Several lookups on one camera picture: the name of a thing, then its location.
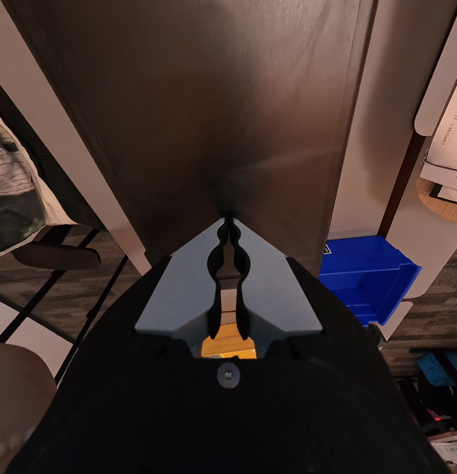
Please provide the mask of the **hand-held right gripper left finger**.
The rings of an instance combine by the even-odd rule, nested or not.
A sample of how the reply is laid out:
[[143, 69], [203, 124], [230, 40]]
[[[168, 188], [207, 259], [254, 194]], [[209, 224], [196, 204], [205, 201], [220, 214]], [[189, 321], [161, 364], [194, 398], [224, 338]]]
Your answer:
[[135, 325], [139, 334], [181, 339], [189, 348], [220, 328], [221, 290], [228, 222], [219, 219], [174, 252]]

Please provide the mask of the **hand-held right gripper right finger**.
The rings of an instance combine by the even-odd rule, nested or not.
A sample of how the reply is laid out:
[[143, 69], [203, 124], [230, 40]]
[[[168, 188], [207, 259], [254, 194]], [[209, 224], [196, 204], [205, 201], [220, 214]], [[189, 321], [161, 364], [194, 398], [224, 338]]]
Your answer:
[[236, 218], [229, 220], [237, 283], [236, 322], [242, 339], [261, 350], [275, 340], [317, 335], [322, 324], [287, 257]]

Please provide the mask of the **deep blue bin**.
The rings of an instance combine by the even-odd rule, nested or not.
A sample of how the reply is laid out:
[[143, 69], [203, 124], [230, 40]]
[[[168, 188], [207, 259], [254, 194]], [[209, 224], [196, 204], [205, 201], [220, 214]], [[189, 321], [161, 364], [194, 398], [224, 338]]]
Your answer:
[[421, 272], [380, 236], [329, 240], [319, 281], [367, 327], [384, 326]]

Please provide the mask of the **black drawer cabinet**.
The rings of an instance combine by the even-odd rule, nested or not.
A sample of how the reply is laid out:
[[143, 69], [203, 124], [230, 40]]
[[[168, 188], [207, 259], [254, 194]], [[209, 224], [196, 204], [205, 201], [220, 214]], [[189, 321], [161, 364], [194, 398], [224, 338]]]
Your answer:
[[376, 1], [3, 1], [156, 264], [239, 219], [318, 276]]

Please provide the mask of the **yellow plastic bin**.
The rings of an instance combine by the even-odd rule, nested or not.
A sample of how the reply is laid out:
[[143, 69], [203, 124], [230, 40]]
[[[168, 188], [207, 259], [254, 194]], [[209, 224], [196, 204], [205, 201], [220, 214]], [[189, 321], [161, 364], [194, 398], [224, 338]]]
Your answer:
[[232, 358], [256, 359], [254, 341], [251, 338], [243, 339], [236, 323], [224, 324], [214, 339], [208, 337], [202, 345], [203, 358]]

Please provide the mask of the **teal tool case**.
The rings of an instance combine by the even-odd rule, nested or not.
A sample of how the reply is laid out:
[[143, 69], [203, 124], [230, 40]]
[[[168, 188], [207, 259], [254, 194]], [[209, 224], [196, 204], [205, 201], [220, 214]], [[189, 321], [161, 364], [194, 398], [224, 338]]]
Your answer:
[[[457, 370], [457, 352], [446, 351], [445, 355]], [[436, 387], [455, 387], [454, 381], [448, 376], [445, 369], [439, 363], [437, 357], [427, 352], [416, 360], [416, 364], [426, 376], [428, 382]]]

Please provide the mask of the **person's leg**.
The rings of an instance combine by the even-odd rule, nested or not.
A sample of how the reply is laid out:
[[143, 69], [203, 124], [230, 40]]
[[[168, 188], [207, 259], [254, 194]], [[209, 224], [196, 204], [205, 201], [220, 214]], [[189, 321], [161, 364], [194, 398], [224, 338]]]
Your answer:
[[28, 441], [55, 393], [54, 377], [38, 355], [0, 343], [0, 473]]

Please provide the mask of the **person's patterned shirt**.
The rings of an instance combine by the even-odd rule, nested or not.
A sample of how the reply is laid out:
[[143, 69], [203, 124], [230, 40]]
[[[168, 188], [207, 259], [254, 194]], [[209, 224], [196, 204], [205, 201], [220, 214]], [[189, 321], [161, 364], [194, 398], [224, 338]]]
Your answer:
[[45, 226], [65, 224], [76, 222], [0, 117], [0, 257], [30, 243]]

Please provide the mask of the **white instruction sheet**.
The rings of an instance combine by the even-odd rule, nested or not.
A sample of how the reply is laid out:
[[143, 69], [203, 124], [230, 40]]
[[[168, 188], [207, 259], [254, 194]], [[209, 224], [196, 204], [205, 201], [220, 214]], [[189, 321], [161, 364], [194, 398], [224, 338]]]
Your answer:
[[420, 176], [434, 183], [432, 196], [457, 204], [457, 83], [423, 163]]

